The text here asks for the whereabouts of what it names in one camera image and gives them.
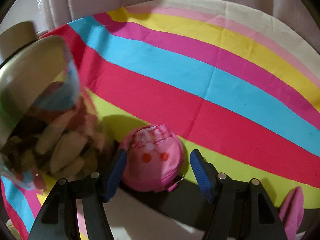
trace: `metal screw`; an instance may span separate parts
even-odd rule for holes
[[[218,173],[218,178],[219,179],[225,179],[227,177],[227,175],[223,172]]]
[[[65,179],[59,179],[58,180],[58,184],[59,185],[64,185],[66,183],[66,180]]]
[[[251,180],[251,183],[252,183],[253,185],[259,185],[259,184],[260,184],[260,181],[258,181],[257,179],[253,179],[253,180]]]
[[[93,179],[96,179],[96,178],[99,177],[99,176],[100,176],[100,173],[97,172],[97,171],[91,173],[91,178],[93,178]]]

